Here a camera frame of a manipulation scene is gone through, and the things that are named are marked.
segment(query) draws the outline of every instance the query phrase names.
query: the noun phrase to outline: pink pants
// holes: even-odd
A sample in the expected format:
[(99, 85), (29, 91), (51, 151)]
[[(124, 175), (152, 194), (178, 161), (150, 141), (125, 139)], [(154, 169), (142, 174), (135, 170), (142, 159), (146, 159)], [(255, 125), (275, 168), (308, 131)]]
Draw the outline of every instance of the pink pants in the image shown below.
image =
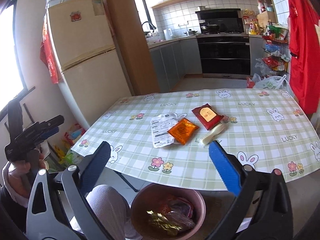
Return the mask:
[[(113, 187), (98, 185), (86, 199), (101, 224), (115, 240), (142, 239), (131, 224), (128, 202)], [(71, 219), (70, 225), (82, 233), (75, 217)]]

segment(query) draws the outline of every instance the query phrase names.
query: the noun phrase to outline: table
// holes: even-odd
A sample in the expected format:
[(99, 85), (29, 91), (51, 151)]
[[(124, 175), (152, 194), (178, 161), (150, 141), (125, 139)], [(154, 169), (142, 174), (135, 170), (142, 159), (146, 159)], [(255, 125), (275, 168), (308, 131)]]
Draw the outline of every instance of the table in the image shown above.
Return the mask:
[[(93, 154), (102, 141), (111, 145), (106, 167), (164, 185), (198, 190), (226, 190), (199, 139), (207, 130), (191, 112), (209, 103), (225, 115), (228, 128), (216, 137), (229, 154), (257, 171), (282, 171), (286, 182), (320, 168), (319, 138), (286, 92), (231, 89), (151, 94), (119, 99), (71, 148)], [(190, 141), (154, 148), (150, 120), (163, 113), (186, 116), (200, 126)]]

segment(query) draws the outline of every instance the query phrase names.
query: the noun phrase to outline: table leg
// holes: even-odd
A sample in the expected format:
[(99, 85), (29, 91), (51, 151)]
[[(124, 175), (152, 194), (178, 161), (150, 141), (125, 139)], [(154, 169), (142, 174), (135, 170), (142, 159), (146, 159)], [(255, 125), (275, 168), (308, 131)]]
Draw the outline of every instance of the table leg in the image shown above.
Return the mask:
[(130, 187), (133, 189), (134, 192), (139, 192), (138, 189), (136, 189), (134, 186), (132, 186), (132, 184), (122, 175), (121, 172), (119, 171), (114, 171), (116, 174), (118, 174), (118, 176)]

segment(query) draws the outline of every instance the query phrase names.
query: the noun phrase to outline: faucet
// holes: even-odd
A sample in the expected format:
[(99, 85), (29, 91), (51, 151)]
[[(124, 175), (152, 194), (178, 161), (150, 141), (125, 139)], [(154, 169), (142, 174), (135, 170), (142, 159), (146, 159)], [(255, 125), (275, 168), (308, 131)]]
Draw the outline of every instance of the faucet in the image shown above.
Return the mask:
[(145, 21), (143, 24), (141, 24), (141, 26), (143, 26), (145, 23), (148, 23), (148, 24), (149, 24), (150, 29), (152, 29), (153, 32), (154, 32), (154, 30), (157, 28), (157, 27), (155, 27), (155, 26), (152, 24), (152, 22), (149, 22), (149, 21)]

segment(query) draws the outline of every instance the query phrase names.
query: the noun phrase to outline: hand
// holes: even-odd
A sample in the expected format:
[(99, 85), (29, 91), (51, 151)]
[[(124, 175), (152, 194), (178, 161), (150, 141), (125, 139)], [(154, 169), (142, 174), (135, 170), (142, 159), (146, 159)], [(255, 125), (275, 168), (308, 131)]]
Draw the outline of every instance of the hand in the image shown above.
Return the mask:
[[(46, 168), (46, 161), (43, 160), (44, 155), (40, 153), (39, 155), (39, 168), (45, 169)], [(25, 198), (30, 197), (30, 193), (25, 189), (22, 183), (21, 176), (27, 174), (30, 170), (30, 163), (26, 163), (25, 161), (17, 161), (10, 164), (9, 167), (9, 175), (8, 175), (8, 182), (12, 189)]]

